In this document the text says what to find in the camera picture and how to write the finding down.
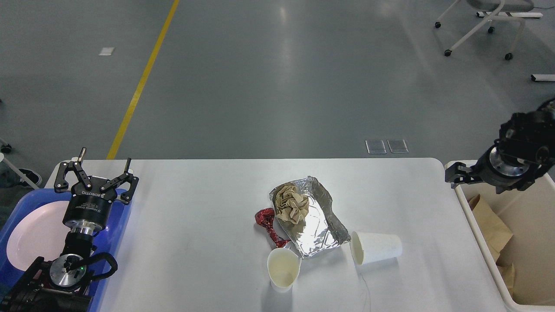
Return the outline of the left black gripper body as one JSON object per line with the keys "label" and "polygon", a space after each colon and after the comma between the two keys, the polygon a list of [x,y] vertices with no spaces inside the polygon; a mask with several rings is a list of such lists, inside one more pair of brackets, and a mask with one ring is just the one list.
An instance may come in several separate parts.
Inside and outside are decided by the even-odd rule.
{"label": "left black gripper body", "polygon": [[72,186],[71,194],[62,223],[72,233],[93,234],[105,229],[113,202],[117,198],[115,189],[110,189],[105,194],[98,187],[86,190],[81,184],[76,184]]}

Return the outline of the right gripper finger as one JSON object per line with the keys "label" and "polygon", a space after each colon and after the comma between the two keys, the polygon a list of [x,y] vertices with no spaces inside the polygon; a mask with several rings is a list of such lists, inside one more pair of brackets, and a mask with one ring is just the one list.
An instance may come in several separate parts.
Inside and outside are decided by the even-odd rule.
{"label": "right gripper finger", "polygon": [[445,182],[448,182],[452,189],[463,184],[477,184],[484,182],[477,174],[474,167],[448,167],[445,170]]}

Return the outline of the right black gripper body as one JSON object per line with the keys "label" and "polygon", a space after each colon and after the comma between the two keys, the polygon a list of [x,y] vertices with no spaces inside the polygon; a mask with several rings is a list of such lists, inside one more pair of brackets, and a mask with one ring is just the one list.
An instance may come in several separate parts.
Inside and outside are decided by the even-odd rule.
{"label": "right black gripper body", "polygon": [[502,156],[496,146],[489,148],[474,165],[474,177],[496,187],[496,193],[506,190],[524,191],[548,171],[547,165],[521,163],[511,156]]}

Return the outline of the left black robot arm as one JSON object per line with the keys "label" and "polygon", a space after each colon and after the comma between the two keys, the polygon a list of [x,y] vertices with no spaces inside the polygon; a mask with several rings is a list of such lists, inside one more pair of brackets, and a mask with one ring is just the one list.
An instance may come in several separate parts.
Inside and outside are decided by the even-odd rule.
{"label": "left black robot arm", "polygon": [[62,224],[69,231],[61,253],[53,260],[36,257],[1,300],[3,312],[87,312],[101,280],[118,269],[108,247],[95,237],[107,230],[114,204],[133,199],[139,178],[127,158],[113,179],[89,175],[82,167],[86,148],[72,161],[61,162],[53,184],[56,193],[70,193]]}

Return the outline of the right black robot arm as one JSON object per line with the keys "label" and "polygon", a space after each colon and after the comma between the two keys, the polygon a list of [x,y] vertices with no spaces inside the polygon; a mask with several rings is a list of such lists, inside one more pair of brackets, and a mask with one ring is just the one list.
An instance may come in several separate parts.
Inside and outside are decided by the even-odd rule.
{"label": "right black robot arm", "polygon": [[514,113],[501,125],[494,144],[473,166],[454,162],[445,170],[452,188],[486,182],[501,194],[526,190],[555,162],[555,104],[549,99],[536,110]]}

